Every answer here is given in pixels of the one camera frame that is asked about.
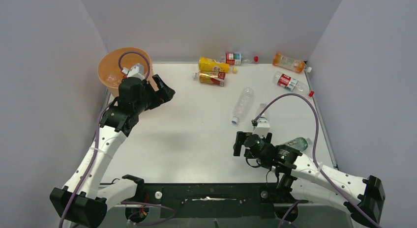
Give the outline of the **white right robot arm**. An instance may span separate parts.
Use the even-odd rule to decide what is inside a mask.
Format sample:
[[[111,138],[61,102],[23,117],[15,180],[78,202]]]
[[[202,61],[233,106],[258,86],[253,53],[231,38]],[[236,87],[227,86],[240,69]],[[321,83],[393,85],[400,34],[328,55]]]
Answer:
[[[262,138],[238,131],[233,155],[254,159],[257,167],[271,170],[277,177],[274,191],[284,202],[306,200],[343,211],[357,223],[379,228],[386,195],[375,176],[350,175],[315,161],[285,144],[273,145],[271,133]]]

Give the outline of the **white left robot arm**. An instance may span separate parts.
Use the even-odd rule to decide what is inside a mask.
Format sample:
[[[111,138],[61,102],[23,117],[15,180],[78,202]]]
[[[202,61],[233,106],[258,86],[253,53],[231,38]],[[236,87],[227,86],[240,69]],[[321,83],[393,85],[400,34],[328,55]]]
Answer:
[[[147,79],[123,79],[119,95],[100,112],[94,140],[82,162],[62,188],[50,193],[50,201],[60,216],[60,228],[72,223],[97,228],[112,207],[144,195],[144,180],[136,176],[125,175],[103,189],[100,184],[115,153],[139,122],[139,115],[171,101],[176,93],[159,75],[152,79],[157,88]]]

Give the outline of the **blue-label clear water bottle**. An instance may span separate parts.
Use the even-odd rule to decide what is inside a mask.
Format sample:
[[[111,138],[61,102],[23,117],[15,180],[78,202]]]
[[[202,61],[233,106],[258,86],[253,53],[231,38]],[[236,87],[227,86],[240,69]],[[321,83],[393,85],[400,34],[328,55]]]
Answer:
[[[119,75],[119,74],[110,73],[108,77],[105,79],[105,84],[107,84],[108,86],[112,86],[112,87],[118,87],[121,84],[121,81],[125,77],[126,76],[124,74]]]

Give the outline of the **green-label clear bottle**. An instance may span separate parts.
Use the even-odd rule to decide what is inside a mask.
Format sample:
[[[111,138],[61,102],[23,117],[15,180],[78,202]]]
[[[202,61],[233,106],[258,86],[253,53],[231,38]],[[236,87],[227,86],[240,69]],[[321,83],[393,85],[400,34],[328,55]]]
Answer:
[[[312,147],[313,142],[310,138],[297,137],[291,141],[283,143],[284,145],[304,152],[308,148]]]

